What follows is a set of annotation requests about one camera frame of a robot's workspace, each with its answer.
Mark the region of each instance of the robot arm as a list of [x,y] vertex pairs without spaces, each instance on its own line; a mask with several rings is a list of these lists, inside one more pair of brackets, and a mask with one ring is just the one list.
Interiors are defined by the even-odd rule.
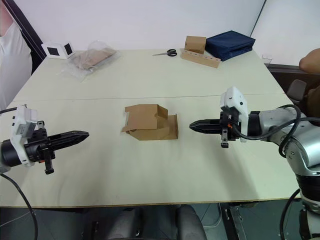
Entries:
[[37,121],[37,111],[19,105],[11,126],[11,138],[0,143],[0,174],[17,165],[31,167],[45,163],[45,173],[52,174],[55,151],[85,140],[86,131],[69,131],[47,135],[44,121]]
[[[252,140],[272,142],[280,146],[297,118],[297,112],[290,107],[252,111],[248,114],[247,102],[235,87],[229,88],[222,94],[220,103],[222,109],[220,119],[198,120],[191,123],[189,127],[200,133],[220,134],[223,148],[228,148],[228,141],[235,141],[241,136],[247,136],[247,139]],[[283,124],[286,126],[275,131],[276,127]],[[301,121],[281,149],[296,175],[300,196],[306,208],[306,214],[304,216],[300,214],[300,222],[307,222],[309,231],[306,234],[308,237],[304,236],[304,239],[311,239],[320,233],[319,136],[320,127],[309,121]]]

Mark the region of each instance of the white wall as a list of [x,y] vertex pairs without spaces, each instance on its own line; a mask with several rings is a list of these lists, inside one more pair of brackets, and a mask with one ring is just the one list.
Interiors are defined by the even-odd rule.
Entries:
[[272,64],[298,66],[320,48],[320,0],[267,0],[252,37],[253,49]]
[[116,49],[183,48],[187,35],[249,35],[264,0],[15,0],[43,42]]

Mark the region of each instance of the clear plastic bag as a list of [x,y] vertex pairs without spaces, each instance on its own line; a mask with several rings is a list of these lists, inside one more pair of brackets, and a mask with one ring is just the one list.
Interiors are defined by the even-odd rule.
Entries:
[[69,73],[80,81],[101,67],[106,67],[119,57],[119,52],[102,41],[94,41],[88,50],[76,53],[68,59],[62,72]]

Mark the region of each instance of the white box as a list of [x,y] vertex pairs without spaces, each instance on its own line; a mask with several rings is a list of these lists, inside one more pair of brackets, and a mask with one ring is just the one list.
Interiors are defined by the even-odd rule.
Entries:
[[68,59],[75,54],[69,41],[45,42],[41,44],[46,56],[51,59]]

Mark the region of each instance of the white shirt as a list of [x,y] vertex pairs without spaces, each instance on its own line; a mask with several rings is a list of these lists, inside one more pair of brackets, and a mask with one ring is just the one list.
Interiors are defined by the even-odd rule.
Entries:
[[0,37],[0,110],[5,109],[32,72],[30,48],[16,23]]

